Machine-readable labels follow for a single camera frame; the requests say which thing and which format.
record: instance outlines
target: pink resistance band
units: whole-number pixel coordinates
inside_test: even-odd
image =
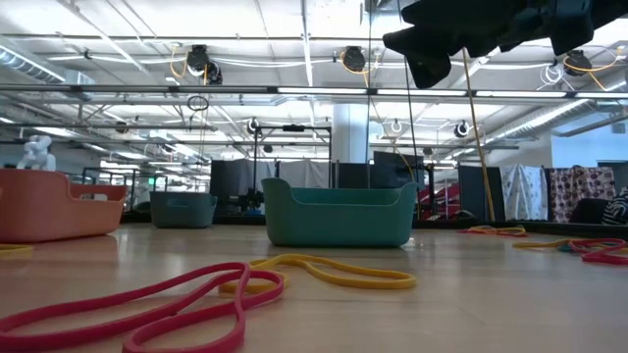
[[[205,284],[188,295],[158,308],[118,319],[104,324],[86,328],[74,328],[58,332],[42,334],[10,334],[9,330],[32,324],[44,319],[108,308],[152,295],[192,279],[220,271],[231,271],[211,278]],[[250,278],[263,278],[277,285],[272,290],[243,297],[243,292]],[[238,280],[234,301],[210,308],[178,314],[213,288],[232,280]],[[225,353],[232,352],[244,341],[244,310],[272,301],[284,291],[284,280],[281,276],[266,271],[250,270],[246,263],[223,263],[198,269],[187,274],[149,285],[144,288],[114,294],[106,297],[81,300],[38,309],[25,311],[0,320],[0,347],[3,352],[11,351],[43,351],[67,348],[87,342],[111,337],[120,333],[139,328],[125,341],[123,352],[184,352],[184,353]],[[213,342],[187,348],[148,350],[140,345],[147,340],[163,333],[198,324],[211,319],[235,314],[236,323],[231,332]]]

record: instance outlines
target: red object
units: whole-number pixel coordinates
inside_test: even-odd
[[[161,307],[136,314],[130,317],[118,319],[109,323],[93,325],[85,328],[74,328],[58,332],[42,334],[10,334],[9,330],[32,324],[41,320],[87,312],[102,308],[108,308],[130,302],[148,295],[152,295],[176,285],[185,283],[195,278],[213,274],[219,271],[229,273],[211,278],[188,295],[172,301]],[[277,284],[267,292],[242,297],[246,284],[250,277],[263,278]],[[197,311],[180,314],[177,313],[189,306],[203,295],[220,284],[239,279],[234,301],[204,308]],[[284,280],[281,276],[266,271],[251,271],[246,263],[223,263],[198,269],[187,274],[165,280],[124,293],[114,294],[95,299],[81,300],[57,305],[51,305],[38,309],[25,311],[0,320],[0,347],[3,352],[11,351],[43,351],[77,346],[94,340],[111,337],[129,330],[139,328],[133,332],[124,343],[124,353],[150,352],[140,345],[158,335],[169,331],[194,325],[203,321],[234,314],[236,323],[234,329],[224,337],[213,342],[177,349],[159,349],[163,352],[189,352],[189,353],[224,353],[232,352],[239,347],[244,340],[244,312],[243,310],[278,298],[284,291]]]
[[[126,186],[70,184],[57,172],[0,170],[0,242],[105,234],[120,225]],[[106,201],[80,199],[106,195]]]
[[[608,245],[608,247],[600,250],[591,251],[590,246]],[[622,239],[590,239],[590,240],[571,240],[569,247],[574,251],[583,254],[582,261],[608,265],[628,265],[628,258],[618,255],[609,255],[609,252],[617,251],[626,247],[626,242]]]

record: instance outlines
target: patterned curtain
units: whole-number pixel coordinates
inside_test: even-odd
[[[582,168],[549,171],[550,201],[556,222],[567,223],[578,201],[584,198],[611,200],[615,194],[612,169]]]
[[[548,183],[540,167],[500,167],[506,220],[547,220]]]

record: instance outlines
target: resistance band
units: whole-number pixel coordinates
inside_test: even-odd
[[[198,277],[214,274],[220,271],[229,273],[211,278],[188,295],[162,305],[158,308],[117,319],[104,324],[92,325],[85,328],[73,328],[57,332],[42,334],[11,334],[9,331],[45,319],[88,312],[108,308],[130,302],[135,299],[152,295],[176,285],[188,282]],[[272,281],[271,289],[261,294],[243,297],[243,291],[250,278],[262,278]],[[239,280],[232,302],[204,308],[189,313],[178,314],[216,286]],[[124,353],[144,353],[151,350],[142,348],[145,341],[178,328],[198,324],[226,315],[235,315],[235,326],[222,338],[213,342],[177,349],[157,349],[158,352],[183,353],[217,353],[232,352],[244,340],[244,310],[277,299],[284,291],[284,280],[281,276],[266,271],[251,271],[246,263],[223,263],[198,269],[187,274],[165,280],[124,293],[114,294],[95,299],[81,300],[64,304],[51,305],[25,311],[0,320],[0,347],[3,352],[10,351],[43,351],[67,348],[111,337],[120,333],[140,328],[134,331],[124,343]]]
[[[32,251],[32,246],[16,244],[0,244],[0,257],[3,255],[21,254]]]
[[[473,234],[488,234],[488,235],[502,235],[502,236],[515,236],[515,237],[526,237],[528,234],[526,233],[526,228],[522,226],[518,227],[503,227],[503,228],[495,228],[491,226],[477,226],[470,227],[468,229],[459,230],[461,233],[473,233]]]
[[[360,279],[352,277],[342,277],[328,274],[322,270],[317,269],[311,263],[327,265],[334,269],[341,270],[347,273],[370,276],[370,277],[382,277],[388,278],[383,280],[376,279]],[[270,270],[277,265],[298,266],[305,269],[310,275],[336,285],[348,286],[354,288],[364,289],[405,289],[411,288],[416,285],[416,277],[413,275],[405,274],[398,271],[383,271],[360,268],[356,266],[350,266],[325,258],[309,256],[309,255],[297,255],[297,254],[285,254],[276,256],[268,260],[255,260],[250,262],[251,266],[255,270]],[[284,285],[288,286],[288,275],[283,273],[275,273],[284,278]],[[246,286],[246,292],[248,293],[261,293],[269,289],[269,284],[250,283]],[[233,292],[236,290],[235,283],[227,283],[220,286],[220,290],[224,292]]]
[[[549,243],[523,242],[514,243],[519,249],[555,248],[560,252],[582,254],[582,261],[609,265],[628,265],[628,258],[610,255],[609,252],[628,253],[626,242],[622,239],[562,239]]]

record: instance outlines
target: red resistance band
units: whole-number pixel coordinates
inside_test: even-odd
[[[172,288],[195,278],[220,271],[231,272],[213,277],[188,295],[144,313],[85,328],[73,328],[42,334],[21,335],[9,333],[13,328],[22,327],[44,319],[88,312],[127,303]],[[250,278],[267,279],[277,285],[272,290],[264,293],[243,297],[246,284]],[[239,280],[232,302],[177,315],[179,311],[207,294],[213,288],[232,280]],[[187,348],[153,350],[154,352],[160,353],[232,352],[244,341],[244,310],[275,300],[283,291],[284,279],[281,276],[267,271],[251,270],[246,263],[217,264],[144,288],[95,299],[51,305],[9,316],[0,320],[0,347],[2,347],[3,352],[61,349],[108,338],[137,328],[125,341],[123,352],[144,353],[151,351],[142,348],[141,344],[158,335],[226,315],[235,315],[236,323],[232,331],[213,342]]]
[[[608,247],[591,251],[590,246],[593,245],[609,245]],[[626,242],[621,239],[590,239],[590,240],[571,240],[569,247],[574,251],[583,254],[582,261],[608,265],[628,265],[628,258],[617,255],[609,255],[609,252],[617,251],[626,247]]]

